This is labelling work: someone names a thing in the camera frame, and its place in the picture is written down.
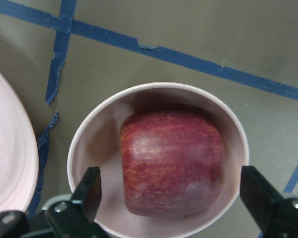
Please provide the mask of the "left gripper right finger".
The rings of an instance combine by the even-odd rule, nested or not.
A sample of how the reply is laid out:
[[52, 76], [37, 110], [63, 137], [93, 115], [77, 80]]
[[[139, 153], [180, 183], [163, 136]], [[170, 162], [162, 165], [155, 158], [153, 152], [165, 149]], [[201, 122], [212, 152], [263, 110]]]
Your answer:
[[298, 197], [279, 193], [254, 166], [243, 166], [240, 198], [261, 238], [298, 238]]

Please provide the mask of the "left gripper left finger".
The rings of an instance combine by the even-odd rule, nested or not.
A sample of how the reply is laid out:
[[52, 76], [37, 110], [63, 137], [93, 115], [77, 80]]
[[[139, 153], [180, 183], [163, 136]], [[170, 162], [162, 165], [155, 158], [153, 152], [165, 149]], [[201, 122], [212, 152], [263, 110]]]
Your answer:
[[32, 218], [0, 212], [0, 238], [107, 238], [94, 219], [102, 198], [98, 167], [89, 167], [69, 200], [57, 201]]

